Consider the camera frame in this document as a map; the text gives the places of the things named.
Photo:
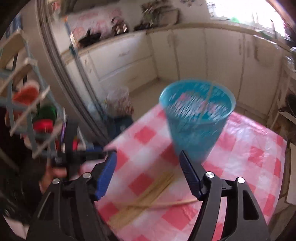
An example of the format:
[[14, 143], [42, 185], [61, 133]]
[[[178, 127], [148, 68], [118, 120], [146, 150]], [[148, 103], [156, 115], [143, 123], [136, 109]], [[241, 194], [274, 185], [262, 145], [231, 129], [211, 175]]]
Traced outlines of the person left hand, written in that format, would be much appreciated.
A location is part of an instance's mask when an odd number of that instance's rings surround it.
[[52, 181], [56, 178], [62, 181], [69, 181], [77, 179], [80, 172], [80, 166], [75, 167], [73, 173], [68, 176], [66, 168], [52, 167], [50, 162], [46, 164], [45, 173], [39, 181], [39, 187], [42, 194], [46, 192], [48, 187], [52, 184]]

